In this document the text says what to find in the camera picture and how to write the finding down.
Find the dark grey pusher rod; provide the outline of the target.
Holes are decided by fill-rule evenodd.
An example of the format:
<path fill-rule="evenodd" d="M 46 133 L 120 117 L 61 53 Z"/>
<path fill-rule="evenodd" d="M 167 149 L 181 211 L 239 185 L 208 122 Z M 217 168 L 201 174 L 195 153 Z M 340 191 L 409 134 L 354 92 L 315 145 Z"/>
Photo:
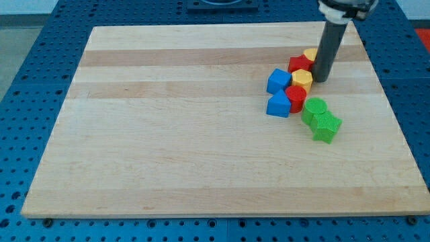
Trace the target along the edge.
<path fill-rule="evenodd" d="M 328 79 L 346 27 L 347 24 L 325 22 L 312 66 L 312 76 L 317 83 L 323 83 Z"/>

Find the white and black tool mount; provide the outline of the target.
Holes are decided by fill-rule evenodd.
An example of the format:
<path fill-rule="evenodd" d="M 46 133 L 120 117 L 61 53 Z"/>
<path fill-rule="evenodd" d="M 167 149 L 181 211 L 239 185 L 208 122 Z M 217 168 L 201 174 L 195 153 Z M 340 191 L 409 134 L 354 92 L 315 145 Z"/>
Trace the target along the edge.
<path fill-rule="evenodd" d="M 333 24 L 364 21 L 376 10 L 378 0 L 318 0 L 318 10 Z"/>

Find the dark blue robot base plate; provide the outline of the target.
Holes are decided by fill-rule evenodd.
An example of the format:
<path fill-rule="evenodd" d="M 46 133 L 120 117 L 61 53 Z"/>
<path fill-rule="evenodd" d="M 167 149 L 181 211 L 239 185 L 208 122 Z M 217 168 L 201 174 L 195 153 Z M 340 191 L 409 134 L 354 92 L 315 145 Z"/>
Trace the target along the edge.
<path fill-rule="evenodd" d="M 188 12 L 196 13 L 203 11 L 257 11 L 259 0 L 187 0 L 186 8 Z"/>

